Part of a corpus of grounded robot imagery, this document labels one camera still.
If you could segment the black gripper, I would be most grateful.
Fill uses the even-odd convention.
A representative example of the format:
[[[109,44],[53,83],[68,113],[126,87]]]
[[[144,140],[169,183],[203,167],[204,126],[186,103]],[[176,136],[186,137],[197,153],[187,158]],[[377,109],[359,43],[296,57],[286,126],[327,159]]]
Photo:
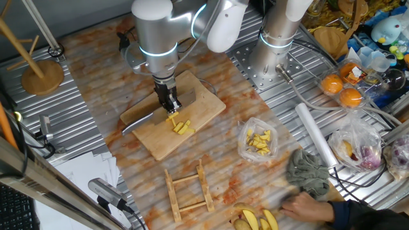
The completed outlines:
[[[168,113],[175,113],[181,107],[175,85],[168,86],[166,84],[155,83],[155,92],[162,107]]]

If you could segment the person bare hand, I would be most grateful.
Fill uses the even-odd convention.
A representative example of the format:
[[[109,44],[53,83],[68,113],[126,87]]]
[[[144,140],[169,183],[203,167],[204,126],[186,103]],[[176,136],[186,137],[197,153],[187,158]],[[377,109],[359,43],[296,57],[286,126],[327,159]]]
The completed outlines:
[[[328,202],[317,201],[301,192],[282,203],[281,213],[302,222],[333,222],[334,209]]]

